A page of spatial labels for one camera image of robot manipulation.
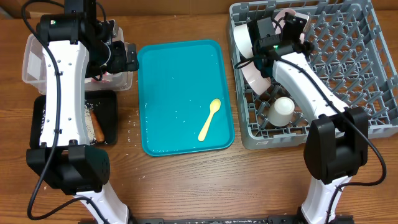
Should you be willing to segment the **pink bowl with rice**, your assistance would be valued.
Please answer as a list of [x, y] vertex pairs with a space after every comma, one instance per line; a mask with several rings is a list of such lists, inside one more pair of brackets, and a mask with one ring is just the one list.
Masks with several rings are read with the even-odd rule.
[[[285, 16], [286, 12], [289, 12], [291, 14], [296, 13], [296, 11], [294, 11], [291, 8], [283, 9], [274, 17], [274, 22], [272, 23], [274, 26], [275, 33], [279, 34], [280, 38], [282, 38], [281, 34], [282, 34], [282, 28], [284, 26], [284, 16]], [[310, 26], [309, 21], [310, 21], [310, 16], [308, 16], [307, 29], [304, 31], [304, 33], [300, 37], [300, 39], [301, 39], [301, 42], [299, 42], [300, 44], [304, 43], [305, 32], [308, 31], [308, 28]]]

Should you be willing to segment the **white bowl with food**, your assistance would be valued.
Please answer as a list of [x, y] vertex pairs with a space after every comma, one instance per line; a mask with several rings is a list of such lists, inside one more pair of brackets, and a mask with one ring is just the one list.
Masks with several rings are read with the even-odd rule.
[[252, 42], [247, 24], [236, 26], [233, 29], [233, 37], [239, 53], [245, 58], [253, 57]]

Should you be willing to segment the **white round plate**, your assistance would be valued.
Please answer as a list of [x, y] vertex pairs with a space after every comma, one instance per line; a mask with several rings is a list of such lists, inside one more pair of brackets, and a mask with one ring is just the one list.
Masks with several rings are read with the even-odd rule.
[[261, 95], [271, 86], [271, 79], [263, 78], [261, 72], [255, 67], [253, 62], [243, 67], [241, 71], [255, 94]]

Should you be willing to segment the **fried sausage stick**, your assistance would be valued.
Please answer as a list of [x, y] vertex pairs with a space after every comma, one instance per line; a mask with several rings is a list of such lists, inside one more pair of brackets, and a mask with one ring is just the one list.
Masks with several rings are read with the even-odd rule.
[[91, 122], [93, 125], [93, 131], [94, 131], [96, 141], [104, 142], [105, 141], [104, 133], [103, 133], [101, 126], [97, 120], [97, 117], [93, 110], [89, 110], [89, 112], [90, 112]]

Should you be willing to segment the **white paper cup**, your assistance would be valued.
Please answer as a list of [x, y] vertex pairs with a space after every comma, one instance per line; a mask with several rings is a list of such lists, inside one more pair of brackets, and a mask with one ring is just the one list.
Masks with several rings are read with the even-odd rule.
[[295, 104], [290, 98], [278, 98], [269, 109], [268, 120], [274, 126], [286, 126], [293, 117], [294, 109]]

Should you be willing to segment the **yellow plastic spoon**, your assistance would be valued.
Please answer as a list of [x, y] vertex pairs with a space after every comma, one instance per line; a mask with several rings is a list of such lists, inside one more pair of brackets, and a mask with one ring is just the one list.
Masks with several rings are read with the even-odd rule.
[[210, 103], [210, 113], [198, 135], [198, 140], [200, 142], [203, 142], [206, 138], [206, 135], [208, 133], [211, 121], [213, 119], [213, 116], [215, 115], [215, 113], [221, 108], [221, 100], [216, 98], [214, 99], [211, 103]]

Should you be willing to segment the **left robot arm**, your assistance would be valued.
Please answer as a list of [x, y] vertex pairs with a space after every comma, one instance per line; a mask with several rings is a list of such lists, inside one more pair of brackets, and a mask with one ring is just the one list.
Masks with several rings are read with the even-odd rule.
[[110, 184], [107, 152], [90, 144], [85, 79], [138, 70], [136, 46], [117, 39], [115, 21], [97, 18], [100, 3], [65, 1], [62, 7], [30, 28], [44, 49], [47, 91], [39, 146], [27, 150], [26, 161], [39, 183], [81, 202], [97, 223], [134, 223]]

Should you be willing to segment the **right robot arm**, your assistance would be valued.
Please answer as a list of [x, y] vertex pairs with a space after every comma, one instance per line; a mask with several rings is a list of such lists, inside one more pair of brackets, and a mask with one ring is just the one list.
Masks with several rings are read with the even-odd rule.
[[308, 21], [286, 9], [279, 18], [248, 22], [248, 46], [239, 51], [263, 79], [273, 78], [289, 92], [310, 125], [303, 157], [312, 180], [298, 210], [300, 221], [339, 223], [341, 194], [368, 161], [368, 117], [335, 96], [308, 64], [314, 48], [304, 39]]

